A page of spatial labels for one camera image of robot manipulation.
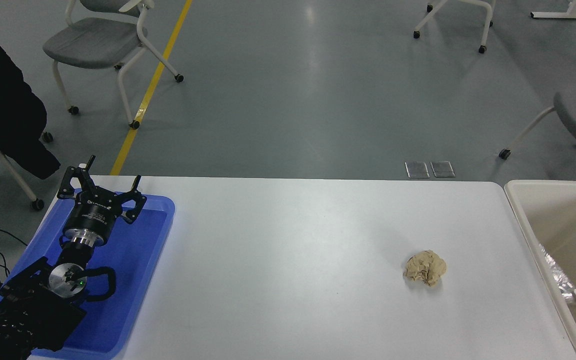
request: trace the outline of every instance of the gray floor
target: gray floor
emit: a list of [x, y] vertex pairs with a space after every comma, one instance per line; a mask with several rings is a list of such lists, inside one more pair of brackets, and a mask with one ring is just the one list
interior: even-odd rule
[[[158, 0], [146, 21], [160, 50], [183, 5]], [[62, 68], [81, 111], [70, 116], [41, 50], [65, 6], [0, 1], [0, 45], [45, 103], [62, 166], [94, 154], [92, 173], [108, 174], [128, 132], [114, 70]], [[576, 180], [575, 140], [554, 114], [497, 157], [557, 89], [576, 87], [576, 20], [529, 16], [566, 7], [499, 1], [482, 55], [483, 10], [457, 1], [413, 39], [423, 0], [195, 0], [170, 56], [186, 80], [164, 73], [121, 173], [407, 180], [404, 162], [447, 160], [448, 181]], [[146, 54], [126, 76], [134, 111], [156, 65]], [[22, 174], [49, 203], [63, 172]], [[0, 164], [0, 228], [29, 240], [43, 215]], [[11, 263], [23, 251], [2, 234], [0, 249]]]

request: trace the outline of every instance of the white chair leg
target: white chair leg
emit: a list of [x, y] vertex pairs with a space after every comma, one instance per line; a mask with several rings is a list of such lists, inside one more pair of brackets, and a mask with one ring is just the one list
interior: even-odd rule
[[148, 8], [143, 7], [141, 9], [141, 14], [137, 19], [137, 37], [139, 41], [150, 50], [150, 52], [162, 63], [164, 66], [172, 73], [176, 82], [180, 83], [183, 82], [184, 77], [169, 63], [168, 60], [164, 59], [163, 55], [153, 46], [153, 44], [148, 41], [146, 35], [144, 35], [144, 21], [146, 20], [146, 14], [148, 14]]
[[66, 105], [66, 110], [73, 115], [77, 115], [80, 111], [77, 106], [73, 106], [71, 104], [70, 98], [68, 98], [68, 94], [66, 93], [66, 87], [64, 86], [64, 82], [62, 81], [62, 76], [59, 74], [59, 61], [54, 60], [52, 62], [52, 75], [54, 76], [55, 82], [57, 82], [57, 88], [61, 92], [61, 96], [63, 97], [63, 101]]
[[14, 167], [12, 167], [12, 164], [10, 163], [8, 157], [4, 155], [4, 153], [1, 151], [0, 151], [0, 159], [1, 162], [4, 164], [4, 166], [6, 167], [6, 169], [10, 172], [16, 183], [19, 184], [21, 190], [23, 190], [25, 195], [28, 196], [28, 199], [32, 201], [32, 207], [35, 210], [41, 210], [44, 207], [44, 202], [36, 196], [36, 194], [32, 191], [32, 189], [30, 189], [30, 186], [28, 186], [28, 184], [21, 177], [21, 175], [19, 175], [19, 173], [17, 173], [17, 171], [14, 169]]
[[514, 138], [514, 140], [510, 143], [510, 145], [506, 146], [506, 148], [504, 148], [503, 150], [501, 150], [501, 152], [499, 153], [499, 157], [502, 159], [506, 159], [509, 157], [511, 150], [520, 142], [522, 141], [522, 139], [530, 132], [530, 130], [532, 130], [537, 124], [539, 124], [540, 121], [542, 121], [542, 119], [544, 117], [546, 117], [548, 114], [550, 114], [551, 112], [555, 111], [555, 107], [551, 106], [548, 107], [547, 109], [543, 110], [542, 112], [539, 112], [539, 114], [537, 115], [537, 117], [535, 117], [529, 124], [528, 126], [526, 126], [526, 128], [524, 130], [522, 130], [521, 133], [519, 133], [519, 135], [517, 135], [517, 137]]
[[128, 124], [133, 129], [137, 129], [139, 127], [139, 121], [135, 121], [132, 112], [130, 111], [130, 105], [128, 105], [128, 96], [126, 96], [126, 88], [124, 87], [124, 75], [126, 71], [132, 68], [133, 64], [135, 64], [145, 52], [145, 48], [140, 48], [139, 52], [137, 52], [130, 60], [128, 60], [128, 62], [126, 62], [126, 64], [124, 64], [121, 69], [119, 69], [119, 73], [117, 73], [117, 85], [119, 86], [119, 94], [121, 95], [121, 102], [123, 103], [123, 111], [126, 114], [126, 119], [128, 119]]
[[490, 29], [490, 21], [492, 20], [492, 12], [495, 6], [495, 0], [492, 1], [492, 5], [482, 0], [460, 0], [460, 2], [477, 5], [478, 7], [483, 7], [486, 9], [486, 22], [484, 23], [484, 33], [481, 37], [481, 46], [483, 49], [480, 48], [479, 50], [479, 52], [483, 54], [486, 51], [486, 41], [488, 40], [488, 32]]
[[419, 30], [420, 30], [421, 28], [423, 28], [424, 25], [426, 25], [426, 23], [427, 23], [433, 16], [435, 16], [435, 14], [437, 14], [437, 12], [439, 11], [439, 9], [441, 9], [441, 8], [444, 6], [444, 4], [446, 4], [447, 1], [448, 1], [448, 0], [441, 0], [437, 5], [434, 5], [434, 6], [432, 7], [432, 11], [430, 11], [430, 12], [421, 20], [421, 22], [419, 22], [419, 23], [416, 25], [416, 27], [414, 27], [414, 32], [415, 32], [414, 37], [415, 37], [415, 38], [418, 38], [418, 37], [419, 37], [419, 36], [417, 35], [417, 33], [419, 32]]

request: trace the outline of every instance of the blue tray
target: blue tray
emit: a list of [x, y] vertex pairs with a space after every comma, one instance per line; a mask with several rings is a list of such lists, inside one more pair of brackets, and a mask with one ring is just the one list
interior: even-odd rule
[[[83, 303], [81, 308], [87, 315], [61, 350], [37, 349], [32, 351], [33, 355], [66, 360], [109, 360], [121, 351], [135, 324], [175, 213], [175, 205], [169, 198], [146, 196], [148, 200], [137, 221], [128, 225], [123, 219], [117, 219], [107, 244], [94, 249], [88, 265], [89, 268], [114, 269], [117, 275], [114, 295], [105, 301]], [[55, 203], [10, 276], [42, 256], [48, 257], [49, 264], [55, 264], [62, 250], [58, 239], [73, 205], [73, 200]], [[105, 276], [89, 278], [86, 286], [90, 294], [103, 294], [107, 288]]]

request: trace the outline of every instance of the metal floor plate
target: metal floor plate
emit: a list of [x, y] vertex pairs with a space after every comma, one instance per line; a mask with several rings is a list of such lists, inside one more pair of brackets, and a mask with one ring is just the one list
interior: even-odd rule
[[430, 161], [432, 173], [435, 178], [454, 178], [455, 170], [453, 170], [450, 161]]
[[428, 166], [423, 161], [406, 161], [406, 171], [410, 179], [428, 179]]

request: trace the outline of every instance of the white plastic bin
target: white plastic bin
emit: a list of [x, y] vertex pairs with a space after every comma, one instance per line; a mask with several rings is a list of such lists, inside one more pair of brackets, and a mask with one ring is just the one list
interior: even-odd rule
[[576, 348], [576, 307], [566, 305], [538, 246], [546, 248], [576, 286], [576, 181], [512, 180], [505, 193]]

